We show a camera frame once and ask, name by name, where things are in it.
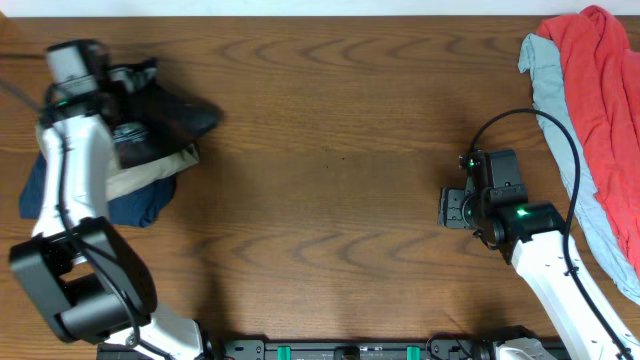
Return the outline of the black printed cycling jersey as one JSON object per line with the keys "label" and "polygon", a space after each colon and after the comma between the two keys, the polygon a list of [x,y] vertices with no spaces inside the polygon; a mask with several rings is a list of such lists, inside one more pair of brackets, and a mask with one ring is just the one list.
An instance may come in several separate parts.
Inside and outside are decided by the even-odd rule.
{"label": "black printed cycling jersey", "polygon": [[223,110],[179,87],[157,81],[158,61],[113,65],[120,116],[111,126],[121,168],[151,163],[180,152],[217,127]]}

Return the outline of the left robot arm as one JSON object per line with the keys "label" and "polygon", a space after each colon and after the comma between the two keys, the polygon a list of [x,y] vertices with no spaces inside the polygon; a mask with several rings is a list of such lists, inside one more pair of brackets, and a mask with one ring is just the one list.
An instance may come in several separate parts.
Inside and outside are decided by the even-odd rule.
{"label": "left robot arm", "polygon": [[63,342],[126,346],[152,359],[209,359],[198,323],[159,305],[148,268],[108,220],[113,141],[105,98],[124,110],[154,86],[155,67],[119,66],[108,75],[100,91],[47,90],[43,204],[31,240],[11,249],[11,269]]}

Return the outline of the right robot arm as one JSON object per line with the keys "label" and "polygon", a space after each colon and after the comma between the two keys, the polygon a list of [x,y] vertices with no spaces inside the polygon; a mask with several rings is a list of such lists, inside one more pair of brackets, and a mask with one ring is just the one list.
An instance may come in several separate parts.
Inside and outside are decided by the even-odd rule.
{"label": "right robot arm", "polygon": [[471,230],[527,283],[571,359],[637,359],[625,326],[582,261],[553,204],[530,202],[522,184],[441,190],[438,224]]}

